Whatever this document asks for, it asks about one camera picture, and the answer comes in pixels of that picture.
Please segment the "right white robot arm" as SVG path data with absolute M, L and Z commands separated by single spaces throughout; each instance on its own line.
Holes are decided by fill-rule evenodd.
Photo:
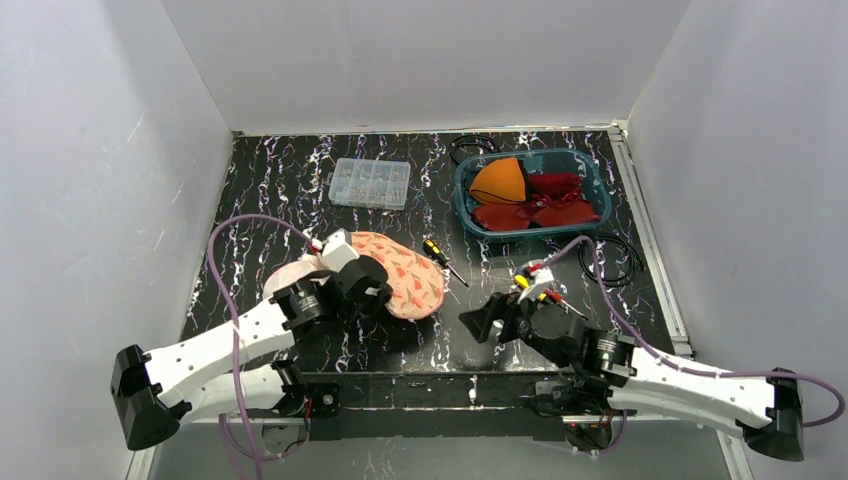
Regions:
M 797 376 L 711 368 L 674 355 L 652 355 L 629 336 L 590 326 L 551 300 L 496 293 L 460 321 L 485 342 L 495 323 L 501 343 L 519 340 L 569 369 L 600 403 L 614 411 L 647 412 L 709 426 L 778 460 L 804 460 L 804 420 Z

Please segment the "floral pink laundry bag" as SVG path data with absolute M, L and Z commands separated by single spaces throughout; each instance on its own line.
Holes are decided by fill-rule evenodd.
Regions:
M 437 312 L 444 302 L 442 270 L 428 257 L 375 232 L 353 232 L 354 249 L 374 258 L 387 272 L 393 293 L 387 310 L 396 318 L 421 320 Z

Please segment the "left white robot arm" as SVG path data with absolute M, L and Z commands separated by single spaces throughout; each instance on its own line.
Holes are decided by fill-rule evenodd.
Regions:
M 145 351 L 133 344 L 115 359 L 110 393 L 126 447 L 156 446 L 197 420 L 240 408 L 303 413 L 314 392 L 291 360 L 243 372 L 243 364 L 289 350 L 321 327 L 375 313 L 392 297 L 389 270 L 363 255 L 338 270 L 306 256 L 272 274 L 268 296 L 236 321 Z

